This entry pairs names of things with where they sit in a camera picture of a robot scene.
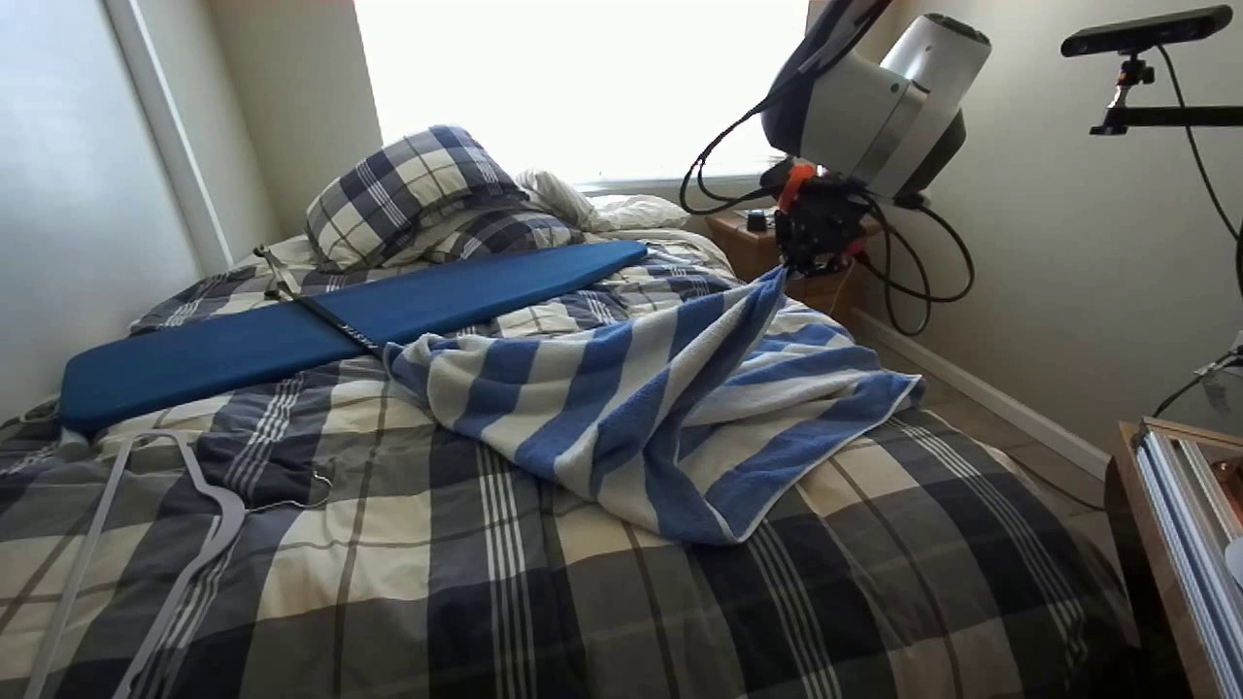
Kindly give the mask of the large plaid pillow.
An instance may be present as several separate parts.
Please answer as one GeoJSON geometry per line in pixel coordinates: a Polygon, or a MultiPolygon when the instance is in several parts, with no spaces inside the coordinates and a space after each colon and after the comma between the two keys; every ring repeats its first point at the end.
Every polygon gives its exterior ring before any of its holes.
{"type": "Polygon", "coordinates": [[[379,267],[452,213],[528,201],[465,128],[430,126],[392,141],[329,182],[308,204],[305,235],[319,267],[379,267]]]}

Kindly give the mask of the window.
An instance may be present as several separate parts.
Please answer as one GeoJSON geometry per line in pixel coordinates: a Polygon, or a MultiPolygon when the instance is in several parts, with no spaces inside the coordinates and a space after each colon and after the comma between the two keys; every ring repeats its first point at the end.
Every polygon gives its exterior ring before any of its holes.
{"type": "Polygon", "coordinates": [[[507,172],[677,182],[764,96],[809,0],[355,0],[387,141],[456,124],[507,172]]]}

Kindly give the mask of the blue ironing board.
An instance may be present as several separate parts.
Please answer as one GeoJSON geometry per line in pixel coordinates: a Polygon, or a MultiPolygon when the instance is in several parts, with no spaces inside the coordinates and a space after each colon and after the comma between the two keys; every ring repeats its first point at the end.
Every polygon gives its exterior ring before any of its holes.
{"type": "Polygon", "coordinates": [[[645,256],[641,243],[595,243],[470,257],[116,341],[67,362],[58,424],[89,437],[131,417],[382,354],[387,345],[598,284],[645,256]]]}

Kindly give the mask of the wooden nightstand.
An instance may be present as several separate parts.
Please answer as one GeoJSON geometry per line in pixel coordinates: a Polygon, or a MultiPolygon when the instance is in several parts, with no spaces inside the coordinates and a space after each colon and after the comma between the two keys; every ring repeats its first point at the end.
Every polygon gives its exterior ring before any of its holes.
{"type": "MultiPolygon", "coordinates": [[[[709,238],[726,252],[728,265],[742,282],[757,279],[781,261],[774,233],[747,230],[745,214],[718,213],[706,216],[706,224],[709,238]]],[[[791,280],[787,296],[854,330],[856,307],[864,300],[864,276],[861,267],[853,267],[825,276],[791,280]]]]}

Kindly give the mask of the grey clothes hanger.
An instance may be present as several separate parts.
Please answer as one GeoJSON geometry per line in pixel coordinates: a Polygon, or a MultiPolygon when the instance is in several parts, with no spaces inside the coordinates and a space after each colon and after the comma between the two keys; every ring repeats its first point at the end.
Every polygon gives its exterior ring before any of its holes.
{"type": "Polygon", "coordinates": [[[215,504],[218,517],[215,517],[215,527],[204,539],[199,552],[186,562],[181,572],[178,573],[177,580],[174,580],[165,599],[158,609],[155,619],[152,619],[150,629],[148,629],[140,646],[138,646],[134,655],[132,655],[111,699],[129,699],[142,672],[150,663],[152,657],[157,654],[163,636],[172,628],[173,616],[178,604],[181,603],[186,590],[189,590],[191,580],[221,557],[222,553],[226,553],[226,550],[235,544],[241,532],[242,522],[246,517],[246,507],[242,499],[229,490],[229,488],[221,488],[206,481],[198,456],[191,451],[186,438],[169,430],[147,430],[126,439],[126,442],[121,442],[116,461],[113,461],[108,473],[99,502],[92,517],[89,517],[89,526],[87,532],[85,532],[85,539],[80,549],[77,549],[75,563],[72,563],[68,572],[62,596],[58,598],[56,607],[53,607],[53,614],[50,614],[48,629],[46,629],[44,642],[39,646],[39,650],[34,658],[31,674],[22,699],[41,699],[44,697],[44,687],[48,682],[50,675],[50,664],[56,659],[58,642],[65,636],[68,616],[77,598],[80,598],[82,583],[85,583],[85,572],[87,572],[89,558],[92,558],[99,544],[104,522],[113,507],[113,502],[116,502],[121,475],[127,470],[131,461],[131,451],[133,451],[135,442],[144,438],[150,438],[155,442],[168,439],[168,442],[174,444],[177,451],[181,455],[181,464],[189,474],[191,488],[194,488],[198,495],[215,504]]]}

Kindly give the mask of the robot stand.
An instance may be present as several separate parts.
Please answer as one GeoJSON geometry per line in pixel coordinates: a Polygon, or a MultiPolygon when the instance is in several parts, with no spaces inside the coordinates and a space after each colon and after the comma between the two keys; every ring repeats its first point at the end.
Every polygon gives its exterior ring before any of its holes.
{"type": "Polygon", "coordinates": [[[1243,699],[1243,437],[1119,427],[1105,498],[1142,697],[1243,699]]]}

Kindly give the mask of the plaid duvet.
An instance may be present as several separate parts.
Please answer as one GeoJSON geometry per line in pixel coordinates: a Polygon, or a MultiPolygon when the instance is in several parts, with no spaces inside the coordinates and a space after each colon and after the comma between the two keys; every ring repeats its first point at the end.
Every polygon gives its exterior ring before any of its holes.
{"type": "Polygon", "coordinates": [[[116,451],[181,434],[249,512],[133,697],[1125,697],[1091,535],[992,447],[907,409],[747,544],[666,544],[433,423],[369,357],[134,417],[85,456],[0,425],[0,699],[22,695],[116,451]]]}

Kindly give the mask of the small plaid pillow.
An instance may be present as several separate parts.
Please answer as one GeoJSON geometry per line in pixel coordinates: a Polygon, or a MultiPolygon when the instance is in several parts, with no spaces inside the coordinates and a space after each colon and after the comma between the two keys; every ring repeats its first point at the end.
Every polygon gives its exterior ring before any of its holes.
{"type": "Polygon", "coordinates": [[[441,238],[421,254],[431,264],[585,243],[585,233],[562,218],[516,205],[457,211],[433,231],[441,238]]]}

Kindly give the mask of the striped blue and white towel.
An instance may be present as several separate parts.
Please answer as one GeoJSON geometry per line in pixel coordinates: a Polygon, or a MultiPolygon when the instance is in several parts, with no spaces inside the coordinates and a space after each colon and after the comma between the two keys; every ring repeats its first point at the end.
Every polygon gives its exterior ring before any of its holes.
{"type": "Polygon", "coordinates": [[[746,544],[796,483],[924,399],[789,275],[549,338],[387,346],[387,374],[454,434],[679,544],[746,544]]]}

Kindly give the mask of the white crumpled sheet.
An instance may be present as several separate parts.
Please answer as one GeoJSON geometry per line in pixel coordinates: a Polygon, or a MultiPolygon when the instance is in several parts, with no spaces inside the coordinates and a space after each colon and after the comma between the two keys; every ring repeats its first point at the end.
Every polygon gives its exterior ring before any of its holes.
{"type": "Polygon", "coordinates": [[[687,211],[661,197],[585,197],[577,187],[548,170],[520,172],[515,175],[515,183],[542,211],[559,216],[562,221],[587,233],[680,229],[689,221],[687,211]]]}

